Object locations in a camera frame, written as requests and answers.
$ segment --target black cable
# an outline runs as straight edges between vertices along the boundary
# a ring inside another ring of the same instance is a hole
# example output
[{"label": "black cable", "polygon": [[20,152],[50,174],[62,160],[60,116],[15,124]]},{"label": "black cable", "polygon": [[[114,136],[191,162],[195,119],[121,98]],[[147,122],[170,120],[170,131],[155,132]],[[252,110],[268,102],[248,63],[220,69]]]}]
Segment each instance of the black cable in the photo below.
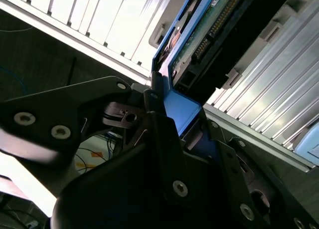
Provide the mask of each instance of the black cable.
[{"label": "black cable", "polygon": [[109,144],[110,151],[113,151],[111,138],[108,138],[108,144]]},{"label": "black cable", "polygon": [[10,213],[7,213],[5,211],[1,211],[0,213],[8,216],[9,218],[11,218],[12,220],[14,220],[16,223],[18,223],[23,229],[28,229],[28,227],[23,224],[18,218],[14,217],[13,215],[11,215]]},{"label": "black cable", "polygon": [[84,166],[85,166],[84,169],[86,169],[84,173],[86,173],[88,166],[86,165],[85,161],[84,161],[79,155],[77,155],[77,154],[75,154],[75,155],[78,156],[78,158],[83,162],[83,164],[84,164]]},{"label": "black cable", "polygon": [[8,229],[16,229],[16,228],[13,228],[13,227],[9,227],[7,225],[0,225],[1,228],[8,228]]},{"label": "black cable", "polygon": [[71,64],[70,72],[69,72],[69,75],[68,75],[68,81],[66,82],[66,86],[69,86],[71,84],[71,80],[72,80],[75,64],[76,64],[76,57],[74,57],[73,60],[72,60],[72,64]]},{"label": "black cable", "polygon": [[25,84],[23,83],[23,81],[13,71],[11,71],[9,69],[6,69],[6,68],[2,68],[2,67],[0,67],[0,70],[2,70],[3,72],[11,75],[16,81],[18,81],[19,84],[22,87],[23,94],[27,95],[27,89],[26,89]]},{"label": "black cable", "polygon": [[104,139],[105,139],[105,142],[106,142],[106,149],[108,150],[108,160],[110,159],[110,147],[109,147],[109,138],[107,137],[107,134],[104,134]]},{"label": "black cable", "polygon": [[92,151],[92,150],[90,150],[90,149],[87,149],[87,148],[79,148],[79,149],[87,150],[87,151],[89,151],[89,152],[91,152],[91,153],[94,153],[95,155],[99,156],[99,157],[102,158],[105,162],[107,161],[105,158],[103,158],[103,157],[102,157],[100,154],[98,154],[97,152],[94,152],[94,151]]},{"label": "black cable", "polygon": [[219,128],[220,128],[221,134],[223,135],[224,142],[226,143],[226,139],[225,139],[224,131],[223,131],[222,127],[220,127],[220,126],[219,126]]},{"label": "black cable", "polygon": [[4,209],[4,207],[8,204],[8,202],[13,198],[13,196],[9,194],[4,194],[2,201],[0,202],[0,211]]},{"label": "black cable", "polygon": [[14,30],[5,30],[5,29],[0,29],[0,32],[5,32],[5,33],[14,33],[14,32],[23,32],[23,31],[28,31],[30,29],[32,29],[33,26],[29,27],[29,28],[23,28],[23,29],[14,29]]},{"label": "black cable", "polygon": [[114,141],[114,147],[115,147],[115,144],[116,144],[118,138],[115,137],[115,136],[113,136],[113,135],[110,134],[110,133],[107,133],[107,135],[108,135],[108,138],[110,139],[110,148],[111,148],[111,151],[113,152],[114,148],[112,148],[112,144],[111,144],[111,143],[112,143],[112,140]]},{"label": "black cable", "polygon": [[[87,167],[86,169],[92,169],[92,168],[96,168],[96,167]],[[78,171],[84,170],[85,168],[81,168]]]},{"label": "black cable", "polygon": [[123,144],[122,144],[122,139],[116,137],[115,135],[112,135],[111,133],[106,133],[105,135],[106,137],[110,138],[111,141],[114,142],[114,147],[111,149],[112,152],[112,157],[115,155],[118,155],[121,153],[122,149],[123,149]]},{"label": "black cable", "polygon": [[34,215],[30,214],[30,213],[26,213],[24,211],[21,211],[21,210],[13,210],[13,209],[10,209],[10,210],[4,210],[4,212],[14,212],[14,213],[22,213],[22,214],[25,214],[25,215],[28,215],[29,217],[33,218],[34,220],[36,220],[39,224],[42,224],[41,221],[36,218]]}]

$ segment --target black metal bracket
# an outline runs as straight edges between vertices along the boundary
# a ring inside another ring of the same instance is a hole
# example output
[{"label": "black metal bracket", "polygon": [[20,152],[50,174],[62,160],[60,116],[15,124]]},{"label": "black metal bracket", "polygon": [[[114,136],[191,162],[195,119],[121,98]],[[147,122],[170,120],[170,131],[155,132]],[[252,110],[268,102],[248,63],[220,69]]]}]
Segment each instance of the black metal bracket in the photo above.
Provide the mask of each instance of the black metal bracket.
[{"label": "black metal bracket", "polygon": [[48,166],[70,162],[79,144],[107,132],[103,110],[131,87],[106,77],[0,103],[0,150]]},{"label": "black metal bracket", "polygon": [[109,126],[133,128],[139,124],[144,115],[144,109],[110,102],[104,110],[103,123]]},{"label": "black metal bracket", "polygon": [[219,168],[227,198],[224,210],[232,218],[252,229],[318,227],[247,142],[240,138],[217,141],[222,138],[221,129],[211,120],[206,120],[201,130],[201,138],[194,137],[197,143],[191,152],[211,158]]}]

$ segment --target blue cable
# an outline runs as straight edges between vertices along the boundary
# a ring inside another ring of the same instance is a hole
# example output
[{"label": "blue cable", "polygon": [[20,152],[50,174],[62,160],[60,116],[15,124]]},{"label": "blue cable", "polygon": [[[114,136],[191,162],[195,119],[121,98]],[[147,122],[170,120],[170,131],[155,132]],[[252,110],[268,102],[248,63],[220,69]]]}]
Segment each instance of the blue cable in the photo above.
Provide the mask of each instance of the blue cable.
[{"label": "blue cable", "polygon": [[110,157],[111,153],[110,153],[110,148],[109,148],[109,144],[108,144],[108,137],[107,137],[107,135],[108,135],[108,134],[104,134],[104,138],[105,138],[105,141],[106,141],[106,148],[107,148],[107,150],[108,150],[108,156],[109,156],[108,160],[109,160],[109,159],[111,158],[111,157]]},{"label": "blue cable", "polygon": [[12,71],[8,70],[8,69],[5,69],[5,68],[2,68],[0,66],[0,69],[4,72],[6,72],[7,74],[10,74],[13,78],[16,79],[16,81],[18,81],[22,87],[22,91],[23,91],[23,94],[24,95],[27,95],[27,89],[26,89],[26,86],[24,85],[24,83],[22,82],[22,80],[15,74],[13,73]]},{"label": "blue cable", "polygon": [[112,135],[111,133],[106,133],[110,138],[116,139],[116,137],[114,135]]}]

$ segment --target metal grille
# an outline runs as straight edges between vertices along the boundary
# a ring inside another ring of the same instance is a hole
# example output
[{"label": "metal grille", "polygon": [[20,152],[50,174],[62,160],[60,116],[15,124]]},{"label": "metal grille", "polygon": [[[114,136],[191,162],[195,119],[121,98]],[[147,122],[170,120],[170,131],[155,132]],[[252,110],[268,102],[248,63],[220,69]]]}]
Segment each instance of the metal grille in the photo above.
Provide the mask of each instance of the metal grille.
[{"label": "metal grille", "polygon": [[151,34],[170,0],[8,0],[146,78],[156,48]]},{"label": "metal grille", "polygon": [[292,150],[303,128],[319,118],[319,0],[282,31],[228,90],[208,103]]}]

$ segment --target black arm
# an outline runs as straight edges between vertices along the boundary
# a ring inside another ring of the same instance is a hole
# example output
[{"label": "black arm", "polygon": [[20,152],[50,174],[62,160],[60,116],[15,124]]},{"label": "black arm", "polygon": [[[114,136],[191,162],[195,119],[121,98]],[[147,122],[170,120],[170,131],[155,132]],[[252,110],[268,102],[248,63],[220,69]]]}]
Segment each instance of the black arm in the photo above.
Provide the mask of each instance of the black arm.
[{"label": "black arm", "polygon": [[92,135],[126,129],[121,154],[63,190],[53,229],[319,228],[248,145],[215,140],[204,116],[183,149],[161,83],[156,74],[141,93],[107,77],[1,103],[1,150],[43,167],[68,164]]}]

